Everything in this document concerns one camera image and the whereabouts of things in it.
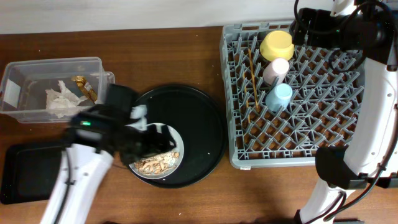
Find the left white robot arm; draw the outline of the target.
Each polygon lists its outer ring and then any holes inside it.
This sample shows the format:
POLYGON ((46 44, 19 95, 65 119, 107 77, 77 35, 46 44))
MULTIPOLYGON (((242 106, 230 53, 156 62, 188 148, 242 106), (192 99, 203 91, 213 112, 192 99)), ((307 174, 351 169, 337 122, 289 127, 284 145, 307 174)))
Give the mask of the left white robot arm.
POLYGON ((42 223, 84 223, 115 152, 126 166, 173 150, 183 153, 179 133, 166 124, 148 124, 146 107, 134 104, 137 98, 134 90, 112 84, 103 104, 70 120, 42 223))

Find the wooden chopstick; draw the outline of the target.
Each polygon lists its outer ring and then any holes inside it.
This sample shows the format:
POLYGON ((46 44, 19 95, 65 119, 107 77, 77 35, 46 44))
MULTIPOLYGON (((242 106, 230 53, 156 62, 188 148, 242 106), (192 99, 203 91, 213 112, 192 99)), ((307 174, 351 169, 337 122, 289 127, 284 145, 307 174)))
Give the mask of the wooden chopstick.
POLYGON ((255 106, 256 106, 256 111, 258 111, 258 100, 257 100, 257 90, 256 90, 256 82, 255 82, 255 76, 254 76, 254 66, 253 66, 253 61, 252 61, 252 52, 251 49, 248 48, 248 55, 249 55, 249 65, 250 65, 250 71, 251 71, 251 81, 252 81, 252 88, 254 92, 254 101, 255 101, 255 106))
POLYGON ((246 74, 243 73, 243 85, 244 85, 244 99, 246 100, 246 117, 247 117, 247 121, 248 124, 250 124, 251 119, 250 119, 250 109, 249 109, 249 95, 248 95, 248 91, 247 91, 247 83, 248 80, 246 78, 246 74))

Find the gold foil wrapper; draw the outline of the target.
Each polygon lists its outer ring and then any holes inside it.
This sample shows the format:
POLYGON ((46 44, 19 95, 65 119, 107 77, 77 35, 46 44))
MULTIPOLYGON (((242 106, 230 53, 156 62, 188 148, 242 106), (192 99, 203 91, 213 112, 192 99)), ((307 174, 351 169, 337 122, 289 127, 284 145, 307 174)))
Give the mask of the gold foil wrapper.
POLYGON ((74 81, 79 88, 79 90, 93 103, 95 103, 98 99, 98 95, 94 91, 94 88, 90 85, 87 79, 83 76, 74 76, 72 77, 72 81, 74 81))

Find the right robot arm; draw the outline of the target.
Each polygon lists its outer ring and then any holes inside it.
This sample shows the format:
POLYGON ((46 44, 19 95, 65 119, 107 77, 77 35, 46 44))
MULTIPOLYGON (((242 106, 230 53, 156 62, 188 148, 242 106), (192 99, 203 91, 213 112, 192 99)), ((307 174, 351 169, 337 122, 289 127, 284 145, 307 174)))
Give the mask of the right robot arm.
POLYGON ((355 190, 397 187, 397 2, 335 1, 330 11, 294 7, 295 45, 360 50, 364 93, 354 136, 347 147, 321 147, 318 181, 296 223, 332 223, 352 207, 355 190))

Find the grey plate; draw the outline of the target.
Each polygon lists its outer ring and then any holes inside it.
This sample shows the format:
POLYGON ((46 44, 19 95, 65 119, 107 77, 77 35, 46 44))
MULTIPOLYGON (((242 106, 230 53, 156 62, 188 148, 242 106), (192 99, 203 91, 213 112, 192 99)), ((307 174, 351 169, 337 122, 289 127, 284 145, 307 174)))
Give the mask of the grey plate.
POLYGON ((178 164, 177 167, 172 170, 172 171, 168 171, 165 174, 160 174, 160 175, 143 175, 141 173, 139 173, 135 168, 134 168, 134 162, 129 164, 127 167, 132 169, 132 172, 134 174, 137 174, 139 177, 142 177, 144 179, 149 179, 149 180, 165 180, 165 178, 167 176, 169 176, 170 174, 172 174, 173 172, 175 172, 177 170, 177 168, 180 166, 180 164, 182 163, 183 160, 183 156, 184 156, 184 143, 182 140, 182 137, 179 135, 179 133, 171 126, 168 126, 169 129, 169 133, 171 134, 172 138, 174 139, 175 143, 173 143, 172 141, 170 141, 171 145, 174 147, 171 151, 173 152, 179 152, 180 153, 180 157, 178 159, 178 164))

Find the blue cup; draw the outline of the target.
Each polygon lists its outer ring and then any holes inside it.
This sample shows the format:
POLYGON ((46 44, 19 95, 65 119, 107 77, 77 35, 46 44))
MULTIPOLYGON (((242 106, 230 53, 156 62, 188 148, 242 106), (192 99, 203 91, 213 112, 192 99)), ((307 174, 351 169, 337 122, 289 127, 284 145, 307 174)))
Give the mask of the blue cup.
POLYGON ((278 112, 280 108, 287 108, 290 103, 293 90, 290 85, 280 83, 276 85, 266 96, 266 106, 273 112, 278 112))

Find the white napkin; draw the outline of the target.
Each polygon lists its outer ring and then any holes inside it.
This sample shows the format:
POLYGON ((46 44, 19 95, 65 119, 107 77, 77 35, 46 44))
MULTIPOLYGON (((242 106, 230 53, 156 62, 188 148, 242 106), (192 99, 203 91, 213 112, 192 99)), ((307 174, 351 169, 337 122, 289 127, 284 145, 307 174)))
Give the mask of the white napkin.
POLYGON ((46 109, 49 110, 50 114, 54 114, 57 118, 63 118, 66 116, 73 116, 82 110, 82 106, 79 106, 81 102, 86 101, 86 96, 77 97, 76 94, 72 93, 61 80, 58 81, 60 92, 53 89, 46 90, 46 109))

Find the pink cup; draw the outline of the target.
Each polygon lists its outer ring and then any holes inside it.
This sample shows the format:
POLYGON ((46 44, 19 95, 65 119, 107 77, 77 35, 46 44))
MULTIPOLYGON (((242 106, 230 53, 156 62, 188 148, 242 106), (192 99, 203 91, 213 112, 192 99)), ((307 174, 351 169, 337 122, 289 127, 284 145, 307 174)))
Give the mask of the pink cup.
POLYGON ((289 62, 286 59, 274 59, 263 71, 264 81, 272 85, 277 80, 276 84, 281 84, 289 71, 289 67, 289 62))

